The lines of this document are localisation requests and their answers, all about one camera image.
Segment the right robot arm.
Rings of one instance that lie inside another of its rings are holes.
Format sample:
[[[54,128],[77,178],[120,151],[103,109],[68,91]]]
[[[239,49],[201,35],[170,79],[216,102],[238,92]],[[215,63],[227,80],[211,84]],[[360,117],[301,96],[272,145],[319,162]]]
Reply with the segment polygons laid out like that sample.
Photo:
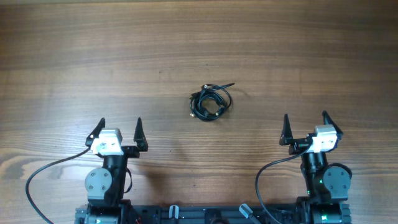
[[[294,138],[289,117],[284,123],[279,144],[289,146],[291,156],[301,157],[300,170],[305,179],[307,196],[296,199],[295,221],[304,224],[349,224],[352,222],[348,200],[353,173],[341,163],[330,164],[326,154],[338,147],[343,131],[322,113],[323,124],[313,133]]]

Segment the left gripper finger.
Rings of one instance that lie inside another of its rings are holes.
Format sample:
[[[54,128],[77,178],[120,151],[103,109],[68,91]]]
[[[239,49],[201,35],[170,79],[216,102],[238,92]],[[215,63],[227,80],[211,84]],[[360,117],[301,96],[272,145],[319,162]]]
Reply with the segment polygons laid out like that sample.
[[[137,119],[137,124],[136,124],[136,129],[135,129],[133,140],[136,143],[136,147],[138,148],[138,150],[140,150],[142,152],[148,151],[148,143],[147,143],[147,139],[144,134],[141,117],[139,117]]]
[[[96,138],[99,138],[99,134],[100,134],[101,130],[105,127],[105,124],[106,124],[105,118],[101,118],[99,123],[94,128],[94,130],[92,130],[92,132],[86,138],[85,145],[87,147],[90,147],[92,145],[93,141]]]

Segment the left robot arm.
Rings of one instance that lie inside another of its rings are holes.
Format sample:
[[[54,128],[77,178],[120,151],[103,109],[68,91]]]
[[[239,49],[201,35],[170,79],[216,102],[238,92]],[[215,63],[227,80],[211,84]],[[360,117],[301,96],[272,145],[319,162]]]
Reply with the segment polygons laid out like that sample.
[[[126,176],[132,176],[127,168],[130,158],[139,158],[148,151],[142,120],[137,119],[134,132],[134,146],[122,145],[122,134],[118,128],[107,128],[101,118],[86,138],[86,146],[93,154],[103,159],[100,168],[93,169],[85,179],[88,204],[75,211],[75,224],[123,224],[141,223],[142,218],[130,200],[123,199],[132,189],[125,187]]]

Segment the black cable gold plug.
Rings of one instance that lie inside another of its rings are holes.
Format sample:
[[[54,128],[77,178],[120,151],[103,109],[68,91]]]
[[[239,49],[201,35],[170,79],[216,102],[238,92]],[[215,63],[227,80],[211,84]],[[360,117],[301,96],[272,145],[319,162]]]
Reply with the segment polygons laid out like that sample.
[[[190,109],[191,109],[191,116],[196,117],[202,121],[213,121],[218,119],[221,112],[218,110],[215,113],[210,113],[208,109],[206,109],[202,103],[204,100],[211,99],[218,103],[218,99],[215,98],[214,88],[203,88],[196,93],[192,93],[190,98]]]

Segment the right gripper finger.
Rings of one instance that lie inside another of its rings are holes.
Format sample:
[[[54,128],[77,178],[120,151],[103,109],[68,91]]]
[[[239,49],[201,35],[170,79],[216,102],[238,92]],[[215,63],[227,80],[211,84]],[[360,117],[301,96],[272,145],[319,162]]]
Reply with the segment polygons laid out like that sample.
[[[288,114],[285,114],[279,144],[281,146],[285,146],[285,145],[291,145],[291,144],[293,144],[293,142],[294,142],[294,138],[293,138],[292,130],[290,127],[289,116],[288,116]]]
[[[336,130],[336,135],[338,137],[342,137],[344,135],[343,131],[338,127],[338,125],[331,119],[330,115],[327,113],[327,111],[323,111],[322,112],[322,116],[323,116],[323,123],[325,125],[332,125],[334,127],[334,129]]]

